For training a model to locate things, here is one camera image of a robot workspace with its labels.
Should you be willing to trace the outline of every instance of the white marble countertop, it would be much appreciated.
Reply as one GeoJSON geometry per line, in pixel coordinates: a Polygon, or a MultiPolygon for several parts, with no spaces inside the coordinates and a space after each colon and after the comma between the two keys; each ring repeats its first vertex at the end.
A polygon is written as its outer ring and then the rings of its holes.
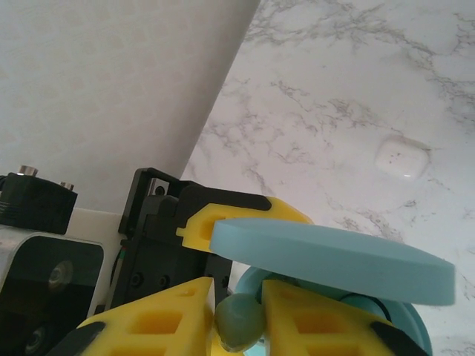
{"type": "Polygon", "coordinates": [[[475,355],[473,0],[264,0],[184,177],[450,260],[456,305],[418,310],[435,355],[475,355]],[[375,164],[391,137],[418,179],[375,164]]]}

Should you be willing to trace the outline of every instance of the blue plastic lid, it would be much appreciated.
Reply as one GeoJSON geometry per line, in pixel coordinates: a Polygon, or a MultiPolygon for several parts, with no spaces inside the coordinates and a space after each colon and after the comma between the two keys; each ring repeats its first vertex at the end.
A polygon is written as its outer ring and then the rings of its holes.
{"type": "Polygon", "coordinates": [[[365,234],[284,220],[219,220],[210,249],[230,260],[371,297],[433,306],[455,301],[451,263],[365,234]]]}

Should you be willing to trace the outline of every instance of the silver bolt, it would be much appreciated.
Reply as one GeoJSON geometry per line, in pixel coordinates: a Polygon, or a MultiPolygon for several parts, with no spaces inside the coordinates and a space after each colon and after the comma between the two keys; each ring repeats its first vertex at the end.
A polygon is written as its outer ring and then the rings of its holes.
{"type": "Polygon", "coordinates": [[[65,187],[66,189],[70,191],[74,189],[74,185],[72,185],[71,183],[61,182],[59,183],[59,185],[61,185],[62,187],[65,187]]]}
{"type": "Polygon", "coordinates": [[[20,167],[18,173],[19,176],[32,176],[36,177],[38,174],[38,170],[34,167],[30,167],[29,165],[23,165],[20,167]]]}

